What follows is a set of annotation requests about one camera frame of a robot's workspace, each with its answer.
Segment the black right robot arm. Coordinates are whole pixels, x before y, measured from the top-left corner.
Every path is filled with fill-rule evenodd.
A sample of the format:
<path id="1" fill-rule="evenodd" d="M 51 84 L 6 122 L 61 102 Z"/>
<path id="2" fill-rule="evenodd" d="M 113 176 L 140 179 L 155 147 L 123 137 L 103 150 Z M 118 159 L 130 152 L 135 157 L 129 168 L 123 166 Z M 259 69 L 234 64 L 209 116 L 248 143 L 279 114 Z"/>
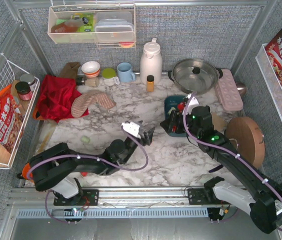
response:
<path id="1" fill-rule="evenodd" d="M 221 177 L 204 184 L 209 198 L 228 202 L 248 214 L 266 234 L 282 231 L 282 183 L 267 178 L 247 162 L 221 132 L 214 129 L 209 106 L 197 106 L 184 115 L 174 109 L 160 122 L 167 134 L 185 133 L 199 149 L 227 168 L 245 187 L 231 186 Z"/>

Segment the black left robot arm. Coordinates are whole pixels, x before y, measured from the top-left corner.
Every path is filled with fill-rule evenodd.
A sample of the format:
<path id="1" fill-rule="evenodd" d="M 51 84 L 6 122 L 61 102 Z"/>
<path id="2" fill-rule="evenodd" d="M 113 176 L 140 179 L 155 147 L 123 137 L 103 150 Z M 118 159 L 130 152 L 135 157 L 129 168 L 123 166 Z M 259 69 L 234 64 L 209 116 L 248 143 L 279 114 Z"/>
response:
<path id="1" fill-rule="evenodd" d="M 141 122 L 126 121 L 121 129 L 125 140 L 115 139 L 98 155 L 71 150 L 64 142 L 32 157 L 22 171 L 22 177 L 34 182 L 39 192 L 52 191 L 57 197 L 79 198 L 83 195 L 80 182 L 71 173 L 92 173 L 109 176 L 118 170 L 127 171 L 125 164 L 136 149 L 145 152 L 152 143 L 154 128 L 141 132 Z"/>

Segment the green coffee capsule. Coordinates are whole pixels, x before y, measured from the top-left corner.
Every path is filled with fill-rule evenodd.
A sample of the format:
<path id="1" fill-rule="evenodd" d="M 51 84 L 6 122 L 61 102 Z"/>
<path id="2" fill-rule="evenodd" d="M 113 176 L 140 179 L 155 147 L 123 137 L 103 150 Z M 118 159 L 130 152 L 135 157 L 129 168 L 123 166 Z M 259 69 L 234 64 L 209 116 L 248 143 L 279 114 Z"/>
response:
<path id="1" fill-rule="evenodd" d="M 87 136 L 85 136 L 85 135 L 83 135 L 80 140 L 81 140 L 83 143 L 85 143 L 85 144 L 89 144 L 89 143 L 90 143 L 90 138 L 87 137 Z"/>

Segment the teal plastic storage basket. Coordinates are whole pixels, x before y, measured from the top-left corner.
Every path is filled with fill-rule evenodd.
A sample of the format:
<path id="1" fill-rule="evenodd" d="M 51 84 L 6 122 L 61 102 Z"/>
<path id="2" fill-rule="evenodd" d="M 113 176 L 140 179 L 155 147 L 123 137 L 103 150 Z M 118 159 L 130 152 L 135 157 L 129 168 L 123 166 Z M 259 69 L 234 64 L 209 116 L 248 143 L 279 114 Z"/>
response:
<path id="1" fill-rule="evenodd" d="M 164 100 L 164 115 L 165 115 L 165 120 L 169 118 L 169 111 L 171 108 L 177 108 L 177 105 L 180 104 L 184 98 L 185 95 L 171 95 L 165 98 Z M 175 137 L 175 138 L 185 138 L 186 133 L 168 133 L 169 136 Z"/>

